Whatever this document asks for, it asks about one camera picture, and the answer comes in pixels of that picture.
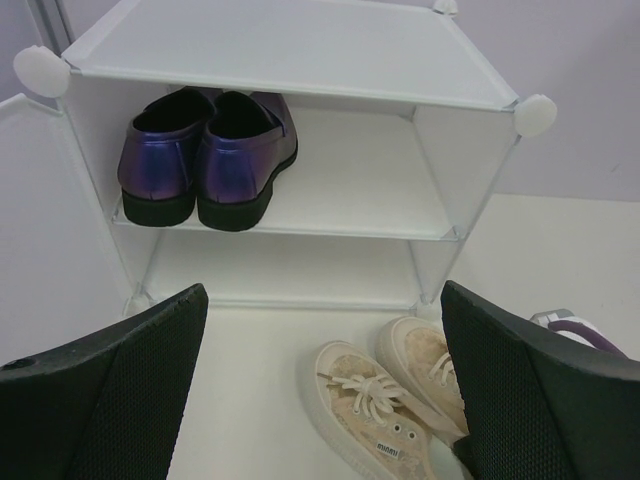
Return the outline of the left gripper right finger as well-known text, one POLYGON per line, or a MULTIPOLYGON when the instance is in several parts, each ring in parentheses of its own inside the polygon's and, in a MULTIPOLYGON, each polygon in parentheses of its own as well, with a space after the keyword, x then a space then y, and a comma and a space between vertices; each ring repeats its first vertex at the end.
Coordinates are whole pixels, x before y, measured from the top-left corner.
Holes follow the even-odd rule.
POLYGON ((639 363, 520 318, 447 281, 442 320, 476 479, 636 479, 639 363))

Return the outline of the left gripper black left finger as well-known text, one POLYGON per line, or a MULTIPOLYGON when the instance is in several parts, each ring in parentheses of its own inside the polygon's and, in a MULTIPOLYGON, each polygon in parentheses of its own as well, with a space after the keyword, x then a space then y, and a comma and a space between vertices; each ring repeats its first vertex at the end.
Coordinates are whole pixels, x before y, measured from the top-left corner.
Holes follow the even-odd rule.
POLYGON ((167 477, 204 335, 194 284, 1 368, 4 479, 167 477))

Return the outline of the beige sneaker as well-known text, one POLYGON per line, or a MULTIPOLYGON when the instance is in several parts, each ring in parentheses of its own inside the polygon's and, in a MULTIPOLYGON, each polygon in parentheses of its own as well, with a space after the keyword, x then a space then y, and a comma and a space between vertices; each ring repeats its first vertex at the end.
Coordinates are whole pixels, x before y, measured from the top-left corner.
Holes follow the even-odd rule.
POLYGON ((431 443, 465 436, 354 345, 331 341, 297 367, 305 411, 323 440, 366 479, 435 479, 431 443))
POLYGON ((469 434, 453 361, 441 330, 402 317, 377 334, 376 359, 391 376, 443 419, 440 438, 452 444, 469 434))

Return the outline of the purple loafer shoe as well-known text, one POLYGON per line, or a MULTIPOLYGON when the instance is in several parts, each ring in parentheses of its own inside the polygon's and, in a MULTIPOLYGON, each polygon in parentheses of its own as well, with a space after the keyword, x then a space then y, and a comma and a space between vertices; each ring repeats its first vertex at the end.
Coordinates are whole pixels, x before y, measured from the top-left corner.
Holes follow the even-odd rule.
POLYGON ((117 179, 123 209, 146 227, 183 223, 195 206, 193 168, 204 127, 223 91, 184 87, 169 93, 128 125, 117 179))
POLYGON ((274 181, 297 154, 297 131, 283 95, 227 91, 216 97, 194 166, 200 222, 226 232, 256 226, 274 181))

